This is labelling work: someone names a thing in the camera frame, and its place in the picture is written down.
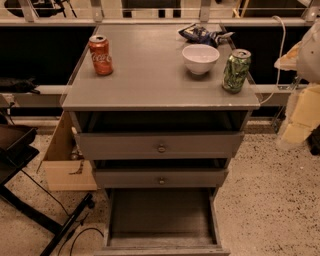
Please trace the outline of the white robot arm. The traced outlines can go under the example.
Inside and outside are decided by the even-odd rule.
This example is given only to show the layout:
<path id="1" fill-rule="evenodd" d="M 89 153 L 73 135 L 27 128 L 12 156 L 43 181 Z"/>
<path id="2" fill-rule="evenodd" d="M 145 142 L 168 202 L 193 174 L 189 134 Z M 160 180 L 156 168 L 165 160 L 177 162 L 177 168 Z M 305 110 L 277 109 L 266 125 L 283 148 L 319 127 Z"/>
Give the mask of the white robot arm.
<path id="1" fill-rule="evenodd" d="M 274 66 L 296 71 L 298 77 L 307 82 L 289 96 L 286 118 L 278 133 L 278 146 L 291 149 L 303 144 L 320 126 L 320 22 L 315 22 Z"/>

